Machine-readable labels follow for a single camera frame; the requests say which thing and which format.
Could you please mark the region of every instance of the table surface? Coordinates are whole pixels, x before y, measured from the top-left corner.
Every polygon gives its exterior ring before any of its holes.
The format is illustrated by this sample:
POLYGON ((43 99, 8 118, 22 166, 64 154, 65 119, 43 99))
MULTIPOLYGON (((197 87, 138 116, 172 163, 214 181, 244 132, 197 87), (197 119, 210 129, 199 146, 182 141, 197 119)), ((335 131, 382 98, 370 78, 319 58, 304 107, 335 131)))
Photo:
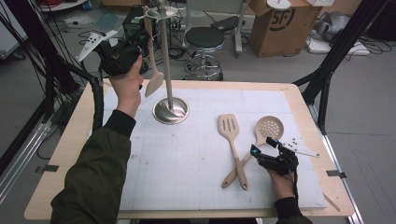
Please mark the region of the table surface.
MULTIPOLYGON (((109 85, 105 80, 105 91, 109 85)), ((297 128, 307 147, 314 148, 320 158, 311 159, 318 182, 328 203, 324 209, 303 209, 309 217, 349 217, 354 208, 347 191, 339 177, 328 176, 326 171, 336 170, 329 156, 315 122, 308 111, 299 89, 293 84, 250 83, 250 82, 210 82, 210 81, 172 81, 173 88, 213 89, 213 90, 253 90, 283 91, 297 128)), ((86 142, 92 128, 93 100, 91 87, 87 86, 81 95, 49 165, 58 165, 57 172, 45 172, 35 189, 26 210, 27 219, 50 219, 50 201, 64 187, 64 177, 76 162, 79 152, 86 142)), ((120 211, 119 218, 205 218, 205 217, 275 217, 274 209, 237 209, 237 210, 189 210, 189 211, 120 211)))

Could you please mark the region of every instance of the gray floor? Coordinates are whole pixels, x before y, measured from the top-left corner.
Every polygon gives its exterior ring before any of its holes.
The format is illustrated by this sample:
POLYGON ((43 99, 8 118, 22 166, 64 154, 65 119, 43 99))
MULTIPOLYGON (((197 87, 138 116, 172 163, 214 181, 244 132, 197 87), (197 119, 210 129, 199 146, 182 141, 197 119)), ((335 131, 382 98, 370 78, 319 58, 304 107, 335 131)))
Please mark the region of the gray floor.
MULTIPOLYGON (((70 17, 80 9, 60 14, 70 17)), ((105 9, 84 12, 96 21, 109 12, 105 9)), ((106 29, 106 25, 96 28, 106 29)), ((76 33, 64 33, 64 40, 73 55, 82 46, 76 33)), ((226 39, 224 49, 215 54, 224 70, 224 81, 291 83, 313 72, 325 55, 305 50, 294 57, 257 58, 247 46, 239 58, 233 56, 233 41, 226 39)), ((332 79, 327 132, 365 223, 393 223, 396 219, 396 50, 381 55, 354 56, 344 60, 332 79)), ((94 71, 97 56, 89 56, 88 70, 94 71)), ((171 61, 172 79, 185 76, 183 62, 171 61)), ((0 153, 3 154, 23 124, 41 102, 43 92, 28 60, 13 58, 0 62, 0 153)), ((59 141, 57 131, 40 148, 42 156, 50 156, 59 141)), ((0 205, 1 223, 48 223, 28 221, 24 209, 32 196, 40 175, 37 166, 47 161, 34 156, 14 188, 0 205)), ((274 223, 274 219, 264 220, 274 223)), ((347 223, 345 218, 313 218, 316 223, 347 223)))

